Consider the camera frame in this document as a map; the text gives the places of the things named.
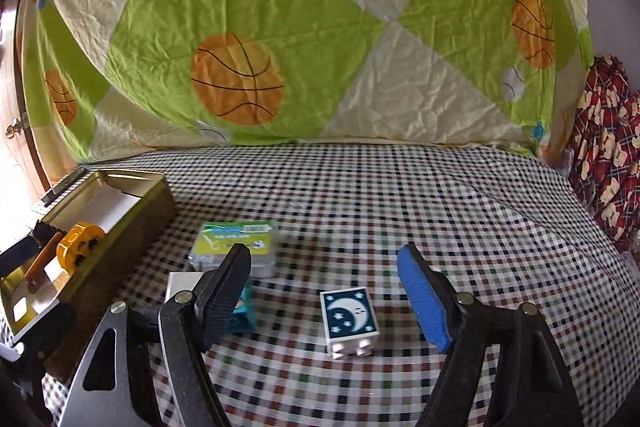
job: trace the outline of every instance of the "clear plastic box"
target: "clear plastic box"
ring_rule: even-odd
[[[197,271],[216,269],[236,243],[251,251],[251,277],[272,277],[275,272],[275,235],[273,221],[204,223],[193,242],[189,262]]]

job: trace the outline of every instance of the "door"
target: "door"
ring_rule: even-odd
[[[0,16],[0,252],[29,231],[28,212],[46,192],[31,157],[30,131],[18,106],[14,29],[18,0],[6,0]]]

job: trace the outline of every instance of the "plaid fabric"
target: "plaid fabric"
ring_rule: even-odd
[[[628,250],[640,209],[639,104],[640,93],[629,94],[622,63],[609,55],[596,58],[570,139],[570,182],[619,251]]]
[[[488,148],[292,145],[154,152],[97,168],[167,174],[172,225],[118,298],[163,300],[204,221],[275,219],[277,276],[255,282],[258,333],[204,356],[237,426],[412,426],[444,356],[421,336],[396,273],[414,241],[455,288],[482,302],[539,304],[572,375],[586,425],[601,426],[640,374],[640,287],[562,176]],[[369,289],[382,335],[371,357],[327,356],[319,292]],[[484,421],[497,349],[470,416]],[[152,368],[164,421],[179,425],[159,346]],[[59,418],[65,387],[47,378]]]

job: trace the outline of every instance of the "open box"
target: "open box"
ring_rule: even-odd
[[[60,289],[47,280],[36,294],[26,291],[25,274],[35,257],[2,279],[0,298],[14,334],[12,344],[20,342],[55,299],[71,304],[76,311],[76,327],[45,361],[50,375],[67,380],[124,277],[174,215],[175,201],[164,174],[120,169],[93,172],[41,221],[66,231],[79,221],[89,221],[106,235],[76,272],[62,286],[58,283]],[[26,324],[14,319],[14,306],[23,298],[33,314]]]

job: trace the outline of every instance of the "red plaid fabric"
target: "red plaid fabric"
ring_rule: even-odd
[[[591,67],[570,147],[575,193],[618,251],[628,250],[640,208],[640,92],[629,94],[616,57],[598,57]]]

